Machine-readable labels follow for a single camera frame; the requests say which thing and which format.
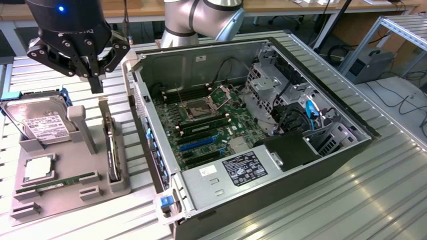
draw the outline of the hard drive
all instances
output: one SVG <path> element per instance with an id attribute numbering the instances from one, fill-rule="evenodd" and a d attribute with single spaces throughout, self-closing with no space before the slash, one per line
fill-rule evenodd
<path id="1" fill-rule="evenodd" d="M 71 139 L 70 132 L 78 130 L 67 119 L 67 107 L 73 105 L 69 92 L 9 92 L 2 96 L 2 113 L 11 119 L 25 140 L 38 139 L 42 144 L 54 144 Z"/>

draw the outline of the motherboard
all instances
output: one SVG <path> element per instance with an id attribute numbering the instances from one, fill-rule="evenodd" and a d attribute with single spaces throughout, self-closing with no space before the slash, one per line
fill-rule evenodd
<path id="1" fill-rule="evenodd" d="M 154 98 L 169 142 L 183 170 L 254 147 L 267 137 L 231 84 L 162 92 Z"/>

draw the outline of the hard drive label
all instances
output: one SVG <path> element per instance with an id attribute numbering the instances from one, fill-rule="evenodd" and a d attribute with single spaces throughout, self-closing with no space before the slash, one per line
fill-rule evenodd
<path id="1" fill-rule="evenodd" d="M 70 136 L 63 119 L 59 115 L 26 119 L 25 124 L 41 141 Z"/>
<path id="2" fill-rule="evenodd" d="M 266 176 L 267 170 L 254 151 L 222 161 L 231 181 L 238 187 Z"/>

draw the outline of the metal panel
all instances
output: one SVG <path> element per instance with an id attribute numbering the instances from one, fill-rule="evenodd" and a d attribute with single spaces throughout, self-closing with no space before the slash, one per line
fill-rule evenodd
<path id="1" fill-rule="evenodd" d="M 275 37 L 345 102 L 360 112 L 382 134 L 382 139 L 334 173 L 271 206 L 207 235 L 203 239 L 398 239 L 425 238 L 427 235 L 427 158 L 412 141 L 398 122 L 354 89 L 338 71 L 320 58 L 293 35 L 282 31 L 242 34 L 235 39 Z M 137 46 L 138 50 L 157 48 L 155 44 Z M 75 104 L 85 104 L 91 113 L 89 123 L 99 123 L 98 95 L 79 79 L 65 78 L 54 71 L 31 74 L 25 68 L 38 64 L 29 58 L 15 59 L 13 89 L 49 88 L 66 81 L 73 89 Z M 134 193 L 109 202 L 10 227 L 11 182 L 19 147 L 9 144 L 0 151 L 0 238 L 9 239 L 173 239 L 170 228 L 158 222 L 153 199 L 155 188 L 139 144 L 131 113 L 126 107 L 125 86 L 119 73 L 109 76 L 111 109 L 123 123 L 125 144 Z M 5 125 L 3 140 L 15 139 L 18 131 Z"/>

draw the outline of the barcode label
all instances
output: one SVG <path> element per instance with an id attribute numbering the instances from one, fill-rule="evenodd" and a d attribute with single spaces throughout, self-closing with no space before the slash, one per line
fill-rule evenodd
<path id="1" fill-rule="evenodd" d="M 26 119 L 25 124 L 41 141 L 70 136 L 65 121 L 59 115 Z"/>

